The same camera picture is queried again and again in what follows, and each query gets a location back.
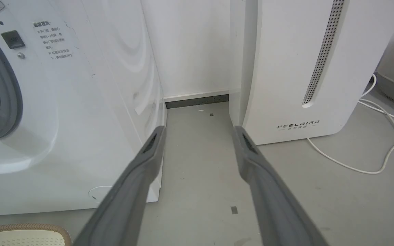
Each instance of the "floor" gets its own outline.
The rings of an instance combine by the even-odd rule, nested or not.
[[[394,103],[380,93],[366,99],[394,114]],[[228,102],[168,109],[160,200],[147,204],[138,245],[261,244],[231,128]],[[337,160],[373,171],[394,143],[394,131],[384,115],[359,105],[342,131],[312,141]],[[366,175],[325,159],[306,140],[259,148],[330,245],[394,245],[394,152],[383,173]],[[92,212],[0,216],[0,224],[58,224],[75,238]]]

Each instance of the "washing machine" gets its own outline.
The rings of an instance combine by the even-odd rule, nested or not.
[[[0,0],[0,215],[97,207],[165,124],[139,0]]]

